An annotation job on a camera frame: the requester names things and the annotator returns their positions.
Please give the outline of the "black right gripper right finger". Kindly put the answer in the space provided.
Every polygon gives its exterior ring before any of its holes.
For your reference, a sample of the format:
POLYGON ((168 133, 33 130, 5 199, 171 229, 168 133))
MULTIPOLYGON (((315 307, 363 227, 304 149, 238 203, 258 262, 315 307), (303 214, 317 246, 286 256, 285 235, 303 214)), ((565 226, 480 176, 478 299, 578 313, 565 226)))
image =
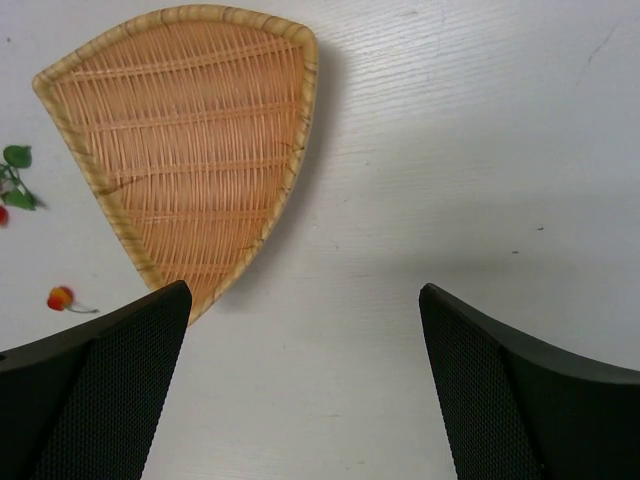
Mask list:
POLYGON ((553 346, 433 284, 419 308, 458 478, 638 478, 638 371, 553 346))

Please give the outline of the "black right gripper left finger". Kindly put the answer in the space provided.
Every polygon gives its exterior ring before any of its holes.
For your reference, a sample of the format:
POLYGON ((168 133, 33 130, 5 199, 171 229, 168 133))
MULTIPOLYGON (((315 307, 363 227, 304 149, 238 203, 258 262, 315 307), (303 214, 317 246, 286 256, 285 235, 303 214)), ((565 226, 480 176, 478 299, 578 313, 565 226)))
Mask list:
POLYGON ((141 478, 191 306, 176 281, 2 352, 2 478, 141 478))

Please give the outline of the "woven fan-shaped fruit basket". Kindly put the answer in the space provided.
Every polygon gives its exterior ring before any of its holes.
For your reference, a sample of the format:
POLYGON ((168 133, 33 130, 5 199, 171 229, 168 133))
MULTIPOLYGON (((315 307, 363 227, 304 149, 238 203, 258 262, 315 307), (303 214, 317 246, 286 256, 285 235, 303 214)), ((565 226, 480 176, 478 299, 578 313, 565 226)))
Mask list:
POLYGON ((319 48, 306 25, 212 4, 111 28, 32 82, 153 290, 200 318, 274 229, 307 147, 319 48))

